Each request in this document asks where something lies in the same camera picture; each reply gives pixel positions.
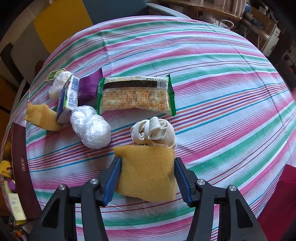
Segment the small green tea box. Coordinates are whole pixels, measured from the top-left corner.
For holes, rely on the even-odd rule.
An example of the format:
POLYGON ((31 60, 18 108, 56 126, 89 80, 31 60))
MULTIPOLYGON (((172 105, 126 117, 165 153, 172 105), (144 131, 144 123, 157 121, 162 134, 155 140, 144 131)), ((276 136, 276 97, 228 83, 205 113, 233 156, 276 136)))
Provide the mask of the small green tea box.
POLYGON ((52 84, 53 84, 54 80, 57 78, 57 76, 65 71, 66 71, 66 69, 64 69, 64 68, 51 71, 45 80, 46 84, 52 86, 52 84))

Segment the wooden side table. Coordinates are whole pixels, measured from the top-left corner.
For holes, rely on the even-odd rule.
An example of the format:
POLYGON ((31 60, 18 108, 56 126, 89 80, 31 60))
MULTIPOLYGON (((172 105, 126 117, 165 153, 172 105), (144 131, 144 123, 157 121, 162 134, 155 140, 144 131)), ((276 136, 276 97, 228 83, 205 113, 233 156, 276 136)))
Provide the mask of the wooden side table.
POLYGON ((159 3, 172 4, 198 13, 209 12, 234 20, 241 20, 246 1, 159 1, 159 3))

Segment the cracker packet green edges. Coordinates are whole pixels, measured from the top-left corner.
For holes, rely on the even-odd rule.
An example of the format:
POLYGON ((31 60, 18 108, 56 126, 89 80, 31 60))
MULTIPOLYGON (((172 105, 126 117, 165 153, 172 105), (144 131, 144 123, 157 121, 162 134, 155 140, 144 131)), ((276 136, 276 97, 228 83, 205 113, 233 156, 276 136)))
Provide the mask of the cracker packet green edges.
POLYGON ((176 115, 171 76, 106 77, 97 87, 97 113, 109 110, 143 109, 176 115))

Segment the clear plastic ball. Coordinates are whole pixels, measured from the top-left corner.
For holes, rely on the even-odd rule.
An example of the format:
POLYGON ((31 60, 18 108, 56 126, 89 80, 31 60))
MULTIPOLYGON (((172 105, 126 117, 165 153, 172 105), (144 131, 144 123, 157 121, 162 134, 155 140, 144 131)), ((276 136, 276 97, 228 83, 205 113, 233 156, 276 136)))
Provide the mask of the clear plastic ball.
POLYGON ((81 142, 90 149, 102 149, 111 141, 111 127, 96 110, 88 105, 73 109, 70 123, 81 142))

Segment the yellow sponge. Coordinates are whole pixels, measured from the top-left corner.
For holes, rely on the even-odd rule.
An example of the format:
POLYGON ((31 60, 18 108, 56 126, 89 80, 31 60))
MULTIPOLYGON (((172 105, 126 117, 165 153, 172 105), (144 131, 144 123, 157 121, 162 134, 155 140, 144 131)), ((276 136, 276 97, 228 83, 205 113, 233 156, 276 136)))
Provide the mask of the yellow sponge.
POLYGON ((48 105, 28 103, 25 120, 43 130, 58 132, 61 125, 57 123, 57 113, 48 105))
POLYGON ((117 193, 153 203, 175 200, 174 149, 126 145, 113 151, 122 159, 117 193))

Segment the gold tray box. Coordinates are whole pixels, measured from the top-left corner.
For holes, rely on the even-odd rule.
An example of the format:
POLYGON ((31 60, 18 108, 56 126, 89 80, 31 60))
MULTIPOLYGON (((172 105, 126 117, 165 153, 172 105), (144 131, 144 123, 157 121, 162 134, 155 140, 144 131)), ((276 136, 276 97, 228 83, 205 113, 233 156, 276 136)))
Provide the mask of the gold tray box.
POLYGON ((13 176, 16 184, 16 193, 27 220, 37 219, 42 210, 33 188, 26 150, 26 129, 13 123, 11 134, 11 157, 13 176))

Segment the pink blanket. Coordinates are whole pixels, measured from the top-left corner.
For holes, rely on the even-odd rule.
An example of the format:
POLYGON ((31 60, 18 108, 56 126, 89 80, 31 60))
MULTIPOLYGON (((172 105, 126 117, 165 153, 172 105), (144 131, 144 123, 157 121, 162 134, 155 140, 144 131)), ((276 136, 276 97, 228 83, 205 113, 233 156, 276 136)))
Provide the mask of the pink blanket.
POLYGON ((258 221, 268 240, 295 240, 295 167, 285 165, 258 221))

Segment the purple snack packet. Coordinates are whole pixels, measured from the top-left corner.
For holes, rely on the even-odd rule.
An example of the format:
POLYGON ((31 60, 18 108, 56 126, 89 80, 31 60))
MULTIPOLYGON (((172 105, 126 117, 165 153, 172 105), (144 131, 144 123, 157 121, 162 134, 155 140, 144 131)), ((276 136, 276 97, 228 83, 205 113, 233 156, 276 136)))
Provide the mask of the purple snack packet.
POLYGON ((99 68, 90 75, 80 79, 78 89, 79 106, 86 105, 97 98, 97 88, 102 77, 102 69, 99 68))

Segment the grey yellow blue headboard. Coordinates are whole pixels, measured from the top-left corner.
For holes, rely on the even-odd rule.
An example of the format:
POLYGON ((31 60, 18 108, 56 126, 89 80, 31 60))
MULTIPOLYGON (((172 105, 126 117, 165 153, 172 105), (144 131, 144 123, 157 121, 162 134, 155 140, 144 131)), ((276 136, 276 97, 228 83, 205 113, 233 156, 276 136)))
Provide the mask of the grey yellow blue headboard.
POLYGON ((146 1, 53 1, 23 30, 11 57, 22 78, 32 83, 36 64, 75 33, 104 21, 148 14, 146 1))

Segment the striped bed sheet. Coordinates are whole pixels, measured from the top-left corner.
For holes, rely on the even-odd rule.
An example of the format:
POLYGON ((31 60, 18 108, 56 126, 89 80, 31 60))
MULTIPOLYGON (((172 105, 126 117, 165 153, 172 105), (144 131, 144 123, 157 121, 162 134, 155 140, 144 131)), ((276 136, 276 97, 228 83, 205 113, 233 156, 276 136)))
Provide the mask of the striped bed sheet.
POLYGON ((107 21, 63 42, 45 61, 10 123, 26 127, 32 184, 41 207, 56 188, 84 184, 109 166, 113 148, 130 145, 130 128, 154 116, 140 109, 107 111, 111 143, 85 147, 70 125, 47 132, 24 119, 27 104, 45 103, 48 74, 64 68, 79 78, 171 76, 177 114, 176 154, 197 177, 235 185, 259 215, 286 164, 295 164, 295 101, 266 57, 244 37, 185 18, 136 16, 107 21))

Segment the white cardboard box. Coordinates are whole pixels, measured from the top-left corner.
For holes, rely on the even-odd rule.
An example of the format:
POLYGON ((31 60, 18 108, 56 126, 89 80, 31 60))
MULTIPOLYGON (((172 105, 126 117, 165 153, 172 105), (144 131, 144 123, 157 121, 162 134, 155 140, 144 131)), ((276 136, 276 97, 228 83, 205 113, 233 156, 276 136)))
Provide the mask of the white cardboard box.
POLYGON ((26 221, 27 218, 25 216, 25 213, 23 211, 20 199, 18 194, 13 193, 10 188, 6 191, 8 199, 9 199, 9 204, 11 207, 12 214, 15 218, 16 221, 26 221))

